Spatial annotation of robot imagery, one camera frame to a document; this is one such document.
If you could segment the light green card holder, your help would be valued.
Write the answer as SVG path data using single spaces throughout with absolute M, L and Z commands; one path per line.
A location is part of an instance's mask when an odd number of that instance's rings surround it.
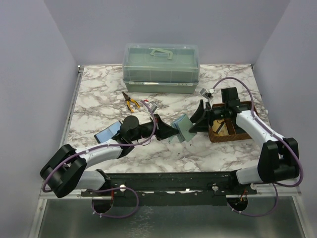
M 191 133 L 189 130 L 193 126 L 193 123 L 190 121 L 189 117 L 186 114 L 183 114 L 181 117 L 176 119 L 174 122 L 170 124 L 174 129 L 178 130 L 178 133 L 176 134 L 178 141 L 181 142 L 189 142 L 191 141 L 195 136 L 195 133 Z M 175 135 L 168 138 L 168 142 L 172 143 L 173 138 Z

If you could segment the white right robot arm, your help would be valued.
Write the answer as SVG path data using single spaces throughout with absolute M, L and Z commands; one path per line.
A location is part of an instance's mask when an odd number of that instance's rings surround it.
M 241 140 L 248 134 L 260 147 L 257 165 L 234 171 L 233 179 L 239 184 L 276 183 L 294 179 L 300 175 L 298 143 L 276 133 L 256 114 L 251 101 L 240 101 L 235 87 L 221 90 L 222 103 L 211 106 L 212 93 L 201 90 L 208 99 L 200 100 L 191 116 L 190 132 L 211 132 L 216 120 L 224 120 L 237 127 L 239 133 L 231 134 L 231 140 Z

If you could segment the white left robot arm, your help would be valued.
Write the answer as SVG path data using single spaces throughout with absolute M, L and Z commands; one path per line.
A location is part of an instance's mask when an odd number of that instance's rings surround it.
M 164 123 L 155 114 L 150 122 L 140 124 L 135 116 L 128 116 L 95 135 L 98 144 L 75 149 L 70 144 L 61 146 L 40 171 L 44 180 L 43 192 L 53 192 L 56 197 L 67 196 L 75 189 L 99 190 L 106 183 L 101 170 L 86 169 L 107 160 L 128 155 L 135 146 L 150 141 L 167 139 L 179 131 Z

